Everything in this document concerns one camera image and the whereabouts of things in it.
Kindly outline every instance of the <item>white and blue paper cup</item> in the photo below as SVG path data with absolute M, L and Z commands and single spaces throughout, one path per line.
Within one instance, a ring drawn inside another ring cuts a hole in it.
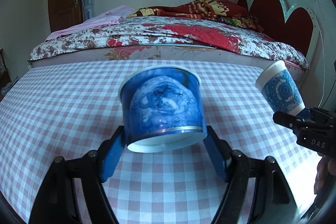
M 136 72 L 119 89 L 126 144 L 133 152 L 174 150 L 207 136 L 200 78 L 179 66 Z
M 255 82 L 274 112 L 297 115 L 305 104 L 285 63 L 280 60 L 266 68 Z

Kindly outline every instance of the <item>pink sheet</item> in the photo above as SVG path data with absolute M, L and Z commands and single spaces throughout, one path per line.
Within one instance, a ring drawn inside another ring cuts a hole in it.
M 72 34 L 72 33 L 79 32 L 79 31 L 84 31 L 90 28 L 99 28 L 99 27 L 119 24 L 119 19 L 121 17 L 126 18 L 127 15 L 133 13 L 134 11 L 135 10 L 133 8 L 128 7 L 126 5 L 119 6 L 105 13 L 102 13 L 96 17 L 90 18 L 81 24 L 71 26 L 64 30 L 52 32 L 46 38 L 45 41 L 52 40 L 52 39 L 61 37 L 63 35 Z

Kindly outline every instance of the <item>pink and white checkered fabric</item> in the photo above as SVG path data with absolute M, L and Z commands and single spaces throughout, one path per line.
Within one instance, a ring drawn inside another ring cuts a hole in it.
M 99 61 L 34 68 L 0 103 L 0 191 L 24 221 L 56 156 L 81 157 L 123 123 L 117 96 L 125 77 L 162 64 L 197 73 L 207 124 L 249 157 L 273 155 L 298 205 L 306 209 L 312 203 L 319 157 L 273 123 L 272 109 L 254 87 L 261 69 L 196 61 Z M 83 222 L 90 223 L 80 182 L 76 187 Z M 125 149 L 104 184 L 120 224 L 208 224 L 225 188 L 203 143 L 154 154 Z M 248 218 L 252 193 L 253 182 L 241 223 Z

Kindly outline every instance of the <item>human hand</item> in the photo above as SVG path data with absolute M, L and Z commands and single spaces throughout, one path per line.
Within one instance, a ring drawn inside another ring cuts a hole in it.
M 331 159 L 328 165 L 324 162 L 324 155 L 318 153 L 319 156 L 322 157 L 320 162 L 317 165 L 317 175 L 315 178 L 315 185 L 314 185 L 314 194 L 317 194 L 323 187 L 328 171 L 330 174 L 336 176 L 336 159 Z

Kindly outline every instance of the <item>black cable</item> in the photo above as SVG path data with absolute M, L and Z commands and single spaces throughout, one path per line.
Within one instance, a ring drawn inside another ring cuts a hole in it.
M 322 106 L 321 108 L 323 108 L 324 105 L 326 104 L 326 102 L 328 101 L 329 96 L 330 96 L 330 94 L 331 94 L 331 92 L 333 91 L 333 88 L 334 88 L 334 86 L 335 86 L 335 83 L 336 83 L 336 79 L 335 79 L 335 81 L 334 81 L 333 87 L 331 88 L 331 90 L 330 90 L 330 92 L 329 92 L 329 95 L 328 95 L 327 99 L 324 101 L 324 104 L 323 104 L 323 106 Z

